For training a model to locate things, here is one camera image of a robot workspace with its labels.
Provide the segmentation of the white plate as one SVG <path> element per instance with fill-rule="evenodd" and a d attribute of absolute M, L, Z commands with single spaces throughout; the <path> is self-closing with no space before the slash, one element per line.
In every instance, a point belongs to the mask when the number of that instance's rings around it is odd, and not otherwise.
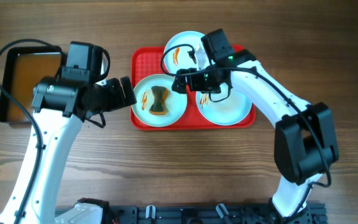
<path fill-rule="evenodd" d="M 134 88 L 137 103 L 132 105 L 132 111 L 142 123 L 161 128 L 178 121 L 187 107 L 187 94 L 172 91 L 174 78 L 168 75 L 155 74 L 143 78 Z M 167 88 L 168 95 L 165 99 L 167 113 L 165 115 L 153 115 L 149 109 L 154 102 L 151 88 L 153 86 L 163 86 Z"/>
<path fill-rule="evenodd" d="M 196 92 L 196 105 L 201 115 L 211 123 L 220 126 L 231 126 L 240 123 L 247 117 L 252 108 L 252 102 L 241 92 L 231 88 L 228 95 L 228 85 L 220 85 L 220 93 Z"/>
<path fill-rule="evenodd" d="M 173 36 L 164 49 L 164 52 L 166 52 L 175 47 L 164 56 L 163 65 L 165 70 L 169 73 L 176 73 L 179 69 L 197 69 L 195 48 L 198 45 L 203 47 L 202 37 L 204 37 L 204 34 L 197 31 L 184 31 Z"/>

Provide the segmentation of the white plate top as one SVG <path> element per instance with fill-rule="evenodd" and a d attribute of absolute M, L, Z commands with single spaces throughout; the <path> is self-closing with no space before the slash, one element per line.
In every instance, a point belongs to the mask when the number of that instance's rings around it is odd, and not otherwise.
<path fill-rule="evenodd" d="M 164 49 L 164 52 L 166 52 L 175 47 L 164 56 L 163 65 L 165 70 L 169 73 L 176 73 L 179 69 L 197 69 L 195 48 L 198 45 L 203 47 L 202 37 L 204 37 L 204 34 L 197 31 L 184 31 L 173 36 Z"/>

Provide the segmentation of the orange green sponge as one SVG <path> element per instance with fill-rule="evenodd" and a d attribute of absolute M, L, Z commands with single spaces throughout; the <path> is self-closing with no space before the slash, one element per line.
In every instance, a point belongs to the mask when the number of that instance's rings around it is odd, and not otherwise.
<path fill-rule="evenodd" d="M 151 90 L 154 96 L 154 102 L 149 109 L 149 113 L 153 115 L 165 115 L 167 113 L 165 107 L 165 99 L 168 95 L 167 88 L 163 86 L 153 86 Z"/>

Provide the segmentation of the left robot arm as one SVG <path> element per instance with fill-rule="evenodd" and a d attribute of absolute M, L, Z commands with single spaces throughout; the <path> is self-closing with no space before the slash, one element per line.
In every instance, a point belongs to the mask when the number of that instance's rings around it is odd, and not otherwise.
<path fill-rule="evenodd" d="M 33 90 L 32 110 L 24 111 L 32 129 L 12 195 L 0 223 L 116 223 L 107 201 L 83 198 L 56 215 L 57 196 L 68 154 L 85 121 L 134 105 L 129 77 L 108 78 L 108 51 L 72 42 L 52 77 Z"/>

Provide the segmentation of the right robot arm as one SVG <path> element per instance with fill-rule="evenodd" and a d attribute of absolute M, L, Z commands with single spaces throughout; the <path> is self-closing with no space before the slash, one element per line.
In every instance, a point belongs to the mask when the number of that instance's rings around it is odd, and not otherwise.
<path fill-rule="evenodd" d="M 212 95 L 221 84 L 253 102 L 275 129 L 274 160 L 282 177 L 269 201 L 280 223 L 298 218 L 313 187 L 332 184 L 330 166 L 339 159 L 332 112 L 324 103 L 310 104 L 279 84 L 250 51 L 234 50 L 222 29 L 201 38 L 201 48 L 188 52 L 194 68 L 172 70 L 162 60 L 163 73 L 173 76 L 172 89 Z"/>

